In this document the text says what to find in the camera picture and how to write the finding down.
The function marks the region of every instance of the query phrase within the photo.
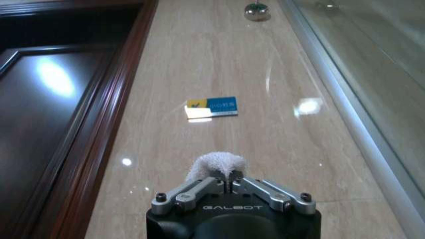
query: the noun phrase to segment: glass panel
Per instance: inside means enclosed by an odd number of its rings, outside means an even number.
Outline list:
[[[294,1],[423,193],[425,1]]]

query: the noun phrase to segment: white cloth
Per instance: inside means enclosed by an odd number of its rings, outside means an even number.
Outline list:
[[[246,161],[241,156],[229,152],[210,152],[195,159],[186,181],[205,179],[213,171],[219,171],[227,179],[233,170],[243,173],[245,166]]]

